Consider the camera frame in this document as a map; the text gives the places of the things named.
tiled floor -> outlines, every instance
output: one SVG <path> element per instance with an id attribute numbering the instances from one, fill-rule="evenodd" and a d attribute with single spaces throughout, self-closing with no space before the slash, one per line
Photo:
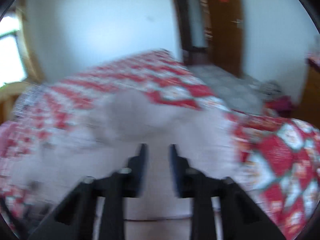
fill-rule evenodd
<path id="1" fill-rule="evenodd" d="M 259 94 L 249 86 L 249 82 L 214 65 L 188 66 L 189 70 L 201 78 L 226 104 L 237 111 L 261 114 L 263 102 Z"/>

